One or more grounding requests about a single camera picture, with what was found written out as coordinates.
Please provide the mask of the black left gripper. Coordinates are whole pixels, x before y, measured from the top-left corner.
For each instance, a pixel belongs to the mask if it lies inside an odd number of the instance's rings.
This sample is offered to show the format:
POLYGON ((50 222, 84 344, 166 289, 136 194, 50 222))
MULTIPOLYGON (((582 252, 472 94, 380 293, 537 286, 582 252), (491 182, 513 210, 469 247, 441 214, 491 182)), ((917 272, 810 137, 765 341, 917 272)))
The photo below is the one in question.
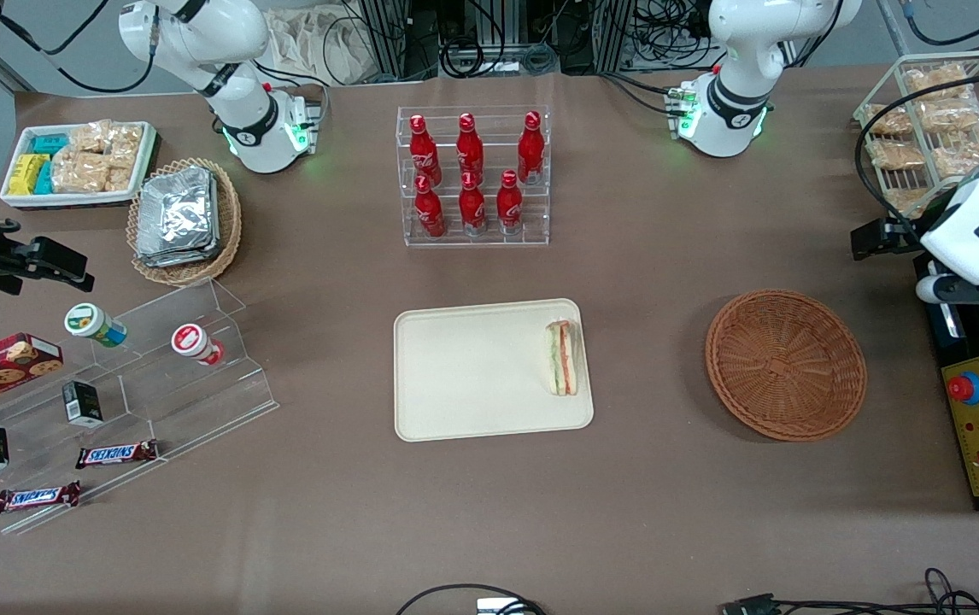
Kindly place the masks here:
POLYGON ((899 218, 876 219, 875 225, 862 225, 850 232, 850 255, 854 261, 887 254, 904 254, 924 250, 922 237, 929 232, 941 214, 922 214, 916 219, 900 221, 899 218))

